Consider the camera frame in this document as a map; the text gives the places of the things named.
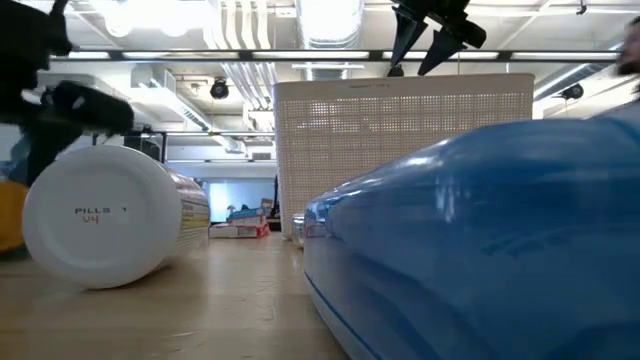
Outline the silver ventilation duct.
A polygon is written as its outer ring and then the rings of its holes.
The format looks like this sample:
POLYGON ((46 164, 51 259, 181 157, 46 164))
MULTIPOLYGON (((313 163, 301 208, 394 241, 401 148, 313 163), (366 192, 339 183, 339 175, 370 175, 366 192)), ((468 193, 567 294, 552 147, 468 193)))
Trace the silver ventilation duct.
POLYGON ((355 49, 359 46, 364 0, 296 0, 304 49, 355 49))

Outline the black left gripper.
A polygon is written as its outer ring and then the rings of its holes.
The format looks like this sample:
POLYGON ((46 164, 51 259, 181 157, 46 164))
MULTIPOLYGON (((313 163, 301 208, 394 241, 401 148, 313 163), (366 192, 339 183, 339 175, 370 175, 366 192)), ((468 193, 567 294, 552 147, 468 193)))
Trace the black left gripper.
MULTIPOLYGON (((42 104, 57 116, 85 129, 115 135, 130 132, 134 127, 134 111, 128 102, 74 81, 61 81, 47 87, 42 94, 42 104)), ((81 128, 71 125, 38 125, 28 129, 26 185, 31 186, 82 134, 81 128)))

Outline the blue first aid case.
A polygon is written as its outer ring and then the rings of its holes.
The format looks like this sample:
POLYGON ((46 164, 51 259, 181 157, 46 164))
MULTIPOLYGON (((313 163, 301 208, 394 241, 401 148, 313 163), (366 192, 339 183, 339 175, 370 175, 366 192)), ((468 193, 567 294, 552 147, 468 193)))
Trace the blue first aid case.
POLYGON ((312 200, 352 360, 640 360, 640 101, 441 141, 312 200))

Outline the white perforated plastic basket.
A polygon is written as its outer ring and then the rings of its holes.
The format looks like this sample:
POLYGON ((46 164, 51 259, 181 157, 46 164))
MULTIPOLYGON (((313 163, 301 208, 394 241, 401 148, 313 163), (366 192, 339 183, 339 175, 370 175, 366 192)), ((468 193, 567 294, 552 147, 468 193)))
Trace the white perforated plastic basket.
POLYGON ((281 226, 325 191, 483 126, 529 119, 529 73, 282 82, 275 86, 281 226))

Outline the amber pill bottle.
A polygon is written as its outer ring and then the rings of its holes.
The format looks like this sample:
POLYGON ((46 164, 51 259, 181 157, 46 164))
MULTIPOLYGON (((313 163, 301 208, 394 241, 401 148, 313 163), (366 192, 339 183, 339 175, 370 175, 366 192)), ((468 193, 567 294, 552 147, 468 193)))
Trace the amber pill bottle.
POLYGON ((20 183, 0 181, 0 253, 22 246, 22 211, 28 189, 20 183))

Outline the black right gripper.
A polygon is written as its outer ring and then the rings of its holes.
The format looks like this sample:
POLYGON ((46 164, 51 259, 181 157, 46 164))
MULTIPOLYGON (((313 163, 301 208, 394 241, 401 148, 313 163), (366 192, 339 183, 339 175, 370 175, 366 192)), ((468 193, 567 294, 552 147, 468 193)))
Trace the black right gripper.
POLYGON ((433 33, 433 42, 421 62, 419 76, 424 76, 469 44, 480 48, 486 41, 486 31, 468 20, 466 7, 470 0, 393 0, 396 34, 391 65, 398 65, 428 27, 426 18, 442 29, 433 33))

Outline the red white bandage box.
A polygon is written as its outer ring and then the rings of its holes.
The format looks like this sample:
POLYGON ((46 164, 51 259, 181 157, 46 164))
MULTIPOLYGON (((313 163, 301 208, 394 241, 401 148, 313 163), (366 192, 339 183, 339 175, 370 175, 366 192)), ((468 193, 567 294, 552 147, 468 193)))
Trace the red white bandage box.
POLYGON ((209 228, 211 239, 260 239, 270 234, 268 210, 264 207, 233 212, 225 223, 209 228))

